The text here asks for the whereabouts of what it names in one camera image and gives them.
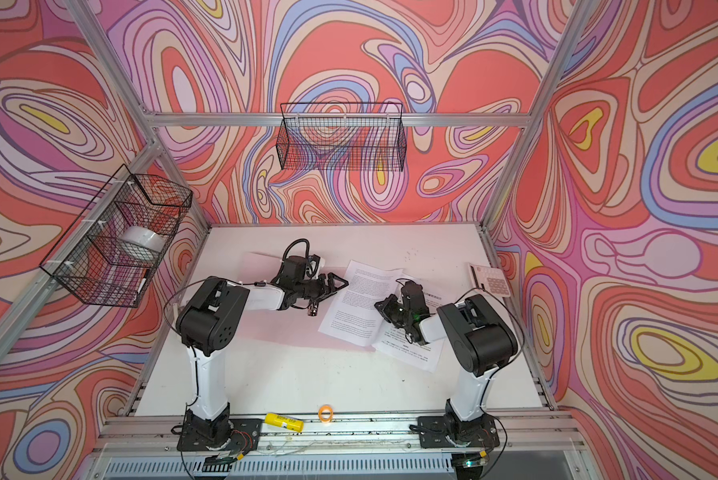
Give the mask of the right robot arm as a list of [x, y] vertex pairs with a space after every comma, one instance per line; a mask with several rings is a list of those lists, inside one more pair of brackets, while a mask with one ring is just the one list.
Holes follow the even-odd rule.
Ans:
[[472, 288], [458, 300], [431, 310], [423, 286], [408, 280], [398, 295], [374, 304], [381, 318], [403, 332], [412, 345], [449, 342], [461, 371], [455, 395], [447, 400], [444, 419], [451, 427], [465, 429], [486, 419], [485, 399], [493, 377], [520, 352], [517, 337], [496, 310], [503, 302], [490, 303], [486, 291]]

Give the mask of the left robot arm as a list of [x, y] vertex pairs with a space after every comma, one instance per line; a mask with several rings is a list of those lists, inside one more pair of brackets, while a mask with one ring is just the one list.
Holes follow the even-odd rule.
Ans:
[[203, 421], [215, 421], [228, 411], [225, 394], [225, 348], [231, 343], [242, 317], [249, 311], [286, 311], [304, 300], [310, 316], [322, 302], [349, 286], [333, 273], [322, 273], [317, 255], [294, 256], [282, 261], [270, 281], [241, 282], [209, 276], [177, 315], [173, 329], [193, 363], [195, 399], [187, 411]]

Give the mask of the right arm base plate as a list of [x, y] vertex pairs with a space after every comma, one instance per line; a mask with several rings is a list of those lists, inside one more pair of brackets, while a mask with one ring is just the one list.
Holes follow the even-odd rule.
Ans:
[[418, 435], [424, 449], [481, 448], [492, 451], [501, 445], [495, 418], [483, 414], [470, 421], [462, 421], [455, 414], [420, 416], [409, 430]]

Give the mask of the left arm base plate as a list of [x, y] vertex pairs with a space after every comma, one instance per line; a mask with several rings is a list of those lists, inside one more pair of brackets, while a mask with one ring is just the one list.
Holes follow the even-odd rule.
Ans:
[[175, 425], [171, 433], [178, 436], [181, 452], [249, 453], [258, 448], [263, 422], [255, 418], [235, 418], [209, 434], [201, 433], [188, 421]]

